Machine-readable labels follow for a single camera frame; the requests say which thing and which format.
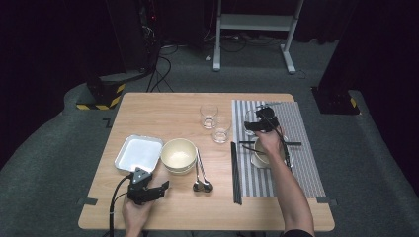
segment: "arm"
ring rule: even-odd
[[[307,199],[293,173],[281,156],[282,143],[274,132],[255,132],[269,157],[275,179],[278,204],[283,213],[285,231],[300,229],[314,236],[314,224]]]
[[[140,235],[153,204],[154,200],[146,202],[144,205],[137,205],[131,199],[125,198],[123,217],[126,223],[126,237],[138,237]]]

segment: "silver spoon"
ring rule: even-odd
[[[197,180],[194,182],[194,185],[192,186],[192,189],[195,192],[202,191],[204,189],[203,182],[200,181],[200,175],[198,173],[198,160],[195,162],[195,170],[197,171]]]
[[[210,183],[210,181],[207,180],[206,172],[204,171],[203,161],[201,160],[201,155],[198,148],[197,148],[197,153],[198,153],[198,161],[200,162],[200,166],[201,166],[201,172],[203,173],[203,178],[204,178],[204,192],[209,193],[213,190],[213,185],[212,183]]]

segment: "wooden table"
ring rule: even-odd
[[[274,197],[243,197],[243,204],[233,203],[230,142],[212,141],[210,130],[200,125],[200,105],[212,103],[219,114],[231,118],[231,100],[293,101],[289,94],[223,93],[127,93],[124,95],[88,198],[96,205],[85,204],[79,226],[84,229],[108,229],[109,206],[118,182],[124,177],[115,167],[125,140],[132,134],[157,137],[167,142],[187,138],[200,149],[207,178],[214,189],[196,193],[192,184],[195,171],[185,176],[171,175],[161,164],[156,166],[150,188],[170,181],[166,196],[153,206],[145,229],[156,230],[284,230],[281,210]],[[128,181],[119,194],[126,192]],[[327,203],[309,198],[316,231],[334,228]],[[124,229],[123,199],[115,207],[115,228]]]

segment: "yellow black warning tape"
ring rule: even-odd
[[[121,86],[119,86],[117,88],[116,93],[114,95],[110,96],[111,97],[110,100],[111,99],[112,100],[111,100],[111,102],[108,105],[105,105],[105,104],[96,104],[96,103],[93,103],[93,104],[88,104],[88,103],[86,103],[86,104],[77,104],[76,105],[77,106],[77,109],[82,110],[82,111],[88,111],[88,110],[101,110],[101,111],[111,110],[120,101],[121,95],[122,95],[123,90],[124,90],[125,87],[126,87],[126,84],[122,84]]]

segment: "metal stand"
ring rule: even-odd
[[[213,53],[213,70],[221,69],[221,50],[220,38],[221,29],[230,30],[260,30],[260,31],[279,31],[289,32],[286,44],[281,44],[281,53],[290,74],[295,74],[295,68],[290,56],[290,46],[293,41],[296,24],[298,23],[299,13],[301,12],[304,0],[298,0],[293,16],[269,16],[269,15],[240,15],[240,14],[221,14],[221,0],[218,0],[216,18],[215,48]]]

